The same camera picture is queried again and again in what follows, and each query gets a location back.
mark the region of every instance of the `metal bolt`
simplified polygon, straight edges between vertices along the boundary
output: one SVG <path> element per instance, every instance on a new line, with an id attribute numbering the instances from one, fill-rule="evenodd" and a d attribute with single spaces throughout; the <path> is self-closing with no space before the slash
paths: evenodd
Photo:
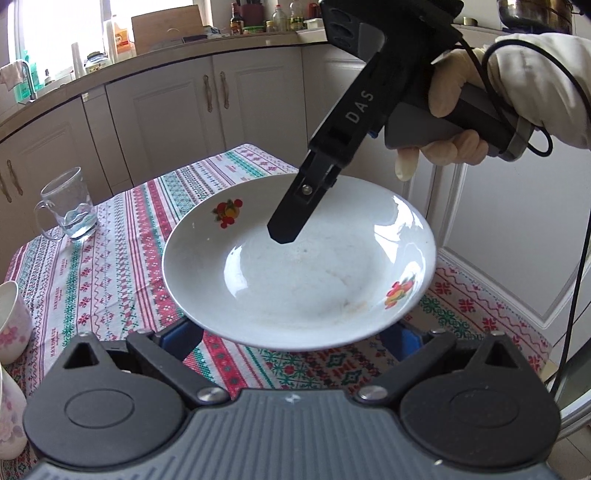
<path id="1" fill-rule="evenodd" d="M 357 393 L 359 398 L 366 401 L 379 401 L 388 396 L 388 390 L 379 385 L 367 385 L 359 389 Z"/>
<path id="2" fill-rule="evenodd" d="M 204 403 L 219 404 L 230 400 L 230 395 L 223 388 L 206 387 L 197 392 L 197 398 Z"/>

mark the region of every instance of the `cabinet handle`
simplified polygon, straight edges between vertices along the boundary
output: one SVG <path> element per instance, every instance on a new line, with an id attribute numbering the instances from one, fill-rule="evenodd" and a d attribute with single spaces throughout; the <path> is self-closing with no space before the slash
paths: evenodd
<path id="1" fill-rule="evenodd" d="M 220 79 L 222 80 L 223 89 L 223 107 L 228 110 L 230 108 L 230 93 L 228 92 L 228 83 L 226 82 L 226 73 L 220 73 Z"/>
<path id="2" fill-rule="evenodd" d="M 22 197 L 22 188 L 18 182 L 17 174 L 14 172 L 14 169 L 12 168 L 12 162 L 10 160 L 6 160 L 6 165 L 8 165 L 8 172 L 10 174 L 12 184 L 16 187 L 18 194 Z"/>
<path id="3" fill-rule="evenodd" d="M 2 190 L 2 193 L 6 197 L 6 200 L 8 200 L 8 203 L 12 203 L 12 198 L 10 197 L 10 194 L 8 193 L 8 190 L 6 188 L 6 184 L 4 183 L 4 179 L 2 178 L 1 173 L 0 173 L 0 190 Z"/>
<path id="4" fill-rule="evenodd" d="M 207 95 L 207 111 L 212 113 L 212 88 L 209 86 L 209 77 L 207 75 L 203 75 L 203 83 L 205 84 L 205 94 Z"/>

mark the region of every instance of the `paper roll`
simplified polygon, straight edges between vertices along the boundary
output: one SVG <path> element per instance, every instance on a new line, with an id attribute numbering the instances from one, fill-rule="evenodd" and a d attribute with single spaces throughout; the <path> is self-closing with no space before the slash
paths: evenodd
<path id="1" fill-rule="evenodd" d="M 74 75 L 77 79 L 86 75 L 82 58 L 80 57 L 80 47 L 78 42 L 72 44 L 72 61 L 74 63 Z"/>
<path id="2" fill-rule="evenodd" d="M 106 20 L 103 25 L 103 46 L 105 53 L 112 63 L 117 63 L 117 43 L 115 42 L 115 27 L 112 20 Z"/>

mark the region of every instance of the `white door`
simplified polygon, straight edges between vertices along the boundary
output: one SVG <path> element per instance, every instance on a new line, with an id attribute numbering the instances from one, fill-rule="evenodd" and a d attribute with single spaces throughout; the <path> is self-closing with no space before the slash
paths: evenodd
<path id="1" fill-rule="evenodd" d="M 183 61 L 107 85 L 134 185 L 226 149 L 211 62 Z"/>
<path id="2" fill-rule="evenodd" d="M 80 98 L 38 118 L 0 145 L 0 171 L 18 200 L 20 221 L 28 222 L 27 234 L 19 237 L 17 247 L 39 234 L 33 208 L 41 200 L 41 189 L 74 167 L 82 168 L 94 204 L 112 196 Z M 2 241 L 5 237 L 2 229 Z"/>
<path id="3" fill-rule="evenodd" d="M 444 255 L 558 344 L 555 362 L 591 208 L 589 179 L 591 153 L 555 139 L 549 158 L 527 151 L 514 163 L 489 157 L 477 167 L 438 169 L 427 217 Z M 589 300 L 587 275 L 577 315 Z M 576 324 L 571 356 L 591 336 L 588 324 Z"/>
<path id="4" fill-rule="evenodd" d="M 213 57 L 226 146 L 256 145 L 294 166 L 307 152 L 299 47 Z"/>
<path id="5" fill-rule="evenodd" d="M 322 120 L 351 85 L 365 63 L 331 45 L 303 47 L 304 85 L 308 136 L 312 137 Z M 377 139 L 367 137 L 345 174 L 381 185 L 407 198 L 426 214 L 434 168 L 421 156 L 415 177 L 401 182 L 394 172 L 396 152 L 384 144 L 384 130 Z"/>

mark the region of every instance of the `patterned tablecloth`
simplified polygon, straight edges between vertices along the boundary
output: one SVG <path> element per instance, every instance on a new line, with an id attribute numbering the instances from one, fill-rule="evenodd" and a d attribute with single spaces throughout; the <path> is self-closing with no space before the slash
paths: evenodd
<path id="1" fill-rule="evenodd" d="M 78 331 L 115 340 L 142 327 L 160 330 L 178 319 L 181 312 L 160 270 L 174 225 L 220 190 L 293 170 L 243 145 L 102 203 L 99 227 L 83 242 L 38 237 L 24 245 L 12 259 L 7 280 L 20 285 L 33 313 L 34 332 L 26 353 L 8 365 L 8 372 L 29 396 Z M 460 338 L 505 330 L 538 371 L 550 353 L 546 340 L 528 323 L 441 257 L 429 291 L 407 320 L 422 329 L 445 327 Z M 186 360 L 232 395 L 245 387 L 340 387 L 353 392 L 395 363 L 379 336 L 328 351 L 286 353 L 237 345 L 208 333 Z M 3 462 L 1 475 L 18 478 L 34 462 L 27 448 L 17 460 Z"/>

